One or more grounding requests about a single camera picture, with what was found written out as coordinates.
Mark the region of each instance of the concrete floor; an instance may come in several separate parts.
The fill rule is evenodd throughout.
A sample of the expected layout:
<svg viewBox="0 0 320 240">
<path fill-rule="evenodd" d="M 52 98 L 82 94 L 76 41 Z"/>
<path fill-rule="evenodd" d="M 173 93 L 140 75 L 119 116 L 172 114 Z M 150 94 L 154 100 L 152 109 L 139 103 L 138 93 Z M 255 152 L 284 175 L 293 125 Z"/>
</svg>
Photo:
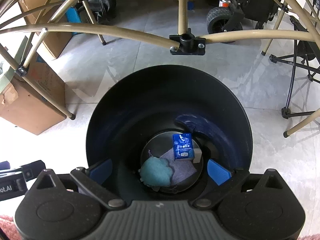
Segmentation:
<svg viewBox="0 0 320 240">
<path fill-rule="evenodd" d="M 177 33 L 175 0 L 118 0 L 117 26 L 144 30 L 168 37 Z M 206 34 L 206 14 L 210 7 L 199 3 L 189 11 L 189 27 L 194 35 Z M 272 23 L 265 28 L 272 28 Z M 255 23 L 243 21 L 244 28 Z M 281 29 L 292 29 L 286 17 Z M 233 44 L 207 46 L 204 56 L 172 56 L 167 49 L 139 41 L 104 36 L 102 46 L 97 35 L 79 34 L 72 38 L 61 56 L 50 65 L 66 83 L 67 108 L 76 120 L 65 120 L 39 136 L 15 128 L 0 120 L 3 152 L 12 166 L 42 159 L 56 173 L 68 173 L 77 166 L 87 167 L 85 135 L 90 116 L 106 91 L 130 73 L 153 65 L 180 64 L 203 70 L 226 84 L 239 98 L 249 117 L 253 133 L 253 157 L 250 171 L 263 173 L 275 168 L 284 177 L 306 213 L 301 236 L 320 232 L 320 137 L 319 123 L 313 122 L 289 138 L 282 133 L 302 118 L 281 117 L 290 83 L 291 67 L 269 61 L 270 53 L 281 56 L 293 52 L 293 41 L 273 41 L 267 55 L 261 55 L 265 41 L 244 40 Z M 291 111 L 311 111 L 320 107 L 319 85 L 298 69 Z M 17 143 L 16 138 L 23 138 Z M 21 201 L 0 202 L 1 213 L 13 214 Z"/>
</svg>

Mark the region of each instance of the blue tissue package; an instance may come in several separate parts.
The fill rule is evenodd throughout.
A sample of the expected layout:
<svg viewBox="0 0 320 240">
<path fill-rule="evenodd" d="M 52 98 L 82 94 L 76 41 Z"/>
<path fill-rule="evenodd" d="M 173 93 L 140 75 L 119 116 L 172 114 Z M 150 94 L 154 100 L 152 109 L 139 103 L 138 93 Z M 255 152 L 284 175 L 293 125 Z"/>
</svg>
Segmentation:
<svg viewBox="0 0 320 240">
<path fill-rule="evenodd" d="M 191 161 L 195 158 L 191 133 L 174 134 L 172 138 L 175 161 Z"/>
</svg>

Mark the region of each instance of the purple cloth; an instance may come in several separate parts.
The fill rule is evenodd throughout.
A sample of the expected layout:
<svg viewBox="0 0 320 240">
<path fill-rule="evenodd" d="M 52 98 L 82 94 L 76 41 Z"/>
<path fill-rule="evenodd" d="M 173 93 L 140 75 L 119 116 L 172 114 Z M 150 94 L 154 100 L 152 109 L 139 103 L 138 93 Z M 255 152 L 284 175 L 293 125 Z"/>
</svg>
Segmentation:
<svg viewBox="0 0 320 240">
<path fill-rule="evenodd" d="M 184 181 L 197 171 L 191 161 L 175 161 L 173 156 L 173 148 L 163 154 L 160 158 L 167 159 L 170 168 L 173 170 L 173 175 L 171 178 L 172 186 Z"/>
</svg>

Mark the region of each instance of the cardboard box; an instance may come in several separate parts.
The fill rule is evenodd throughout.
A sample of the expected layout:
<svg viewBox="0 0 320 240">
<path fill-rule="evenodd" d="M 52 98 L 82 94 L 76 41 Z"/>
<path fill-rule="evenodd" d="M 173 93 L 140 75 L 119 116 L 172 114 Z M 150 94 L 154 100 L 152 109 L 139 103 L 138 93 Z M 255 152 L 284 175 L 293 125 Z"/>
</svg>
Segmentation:
<svg viewBox="0 0 320 240">
<path fill-rule="evenodd" d="M 51 3 L 57 2 L 57 1 L 61 1 L 61 0 L 51 0 Z M 46 0 L 20 0 L 19 5 L 20 5 L 21 11 L 26 12 L 33 8 L 44 5 L 45 2 Z M 59 8 L 59 5 L 53 8 L 47 9 L 46 13 L 41 17 L 40 23 L 47 23 L 58 8 Z M 30 14 L 25 17 L 25 21 L 28 24 L 34 24 L 36 22 L 36 18 L 38 15 L 39 15 L 39 11 L 33 14 Z M 67 17 L 64 15 L 59 20 L 59 22 L 68 22 Z M 71 32 L 51 32 L 44 39 L 43 44 L 54 58 L 58 58 L 71 38 L 72 38 Z"/>
<path fill-rule="evenodd" d="M 21 60 L 28 38 L 25 37 L 15 60 Z M 39 95 L 22 78 L 13 75 L 13 69 L 4 63 L 0 75 L 0 116 L 9 122 L 39 135 L 66 116 Z M 27 77 L 35 79 L 60 104 L 65 105 L 63 80 L 36 53 L 31 59 Z"/>
</svg>

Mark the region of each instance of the black bucket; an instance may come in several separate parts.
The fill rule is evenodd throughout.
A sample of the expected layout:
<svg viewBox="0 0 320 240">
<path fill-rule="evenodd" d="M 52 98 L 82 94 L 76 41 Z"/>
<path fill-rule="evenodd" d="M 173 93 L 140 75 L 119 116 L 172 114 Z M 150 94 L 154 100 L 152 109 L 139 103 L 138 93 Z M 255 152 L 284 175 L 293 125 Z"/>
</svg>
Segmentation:
<svg viewBox="0 0 320 240">
<path fill-rule="evenodd" d="M 146 145 L 168 132 L 191 132 L 202 158 L 179 190 L 156 192 L 140 181 L 138 170 Z M 171 147 L 168 141 L 157 145 L 163 153 Z M 86 152 L 89 166 L 108 160 L 93 179 L 127 203 L 194 200 L 217 187 L 207 174 L 210 158 L 229 169 L 249 169 L 252 133 L 240 102 L 219 80 L 191 67 L 160 65 L 132 73 L 104 95 L 89 122 Z"/>
</svg>

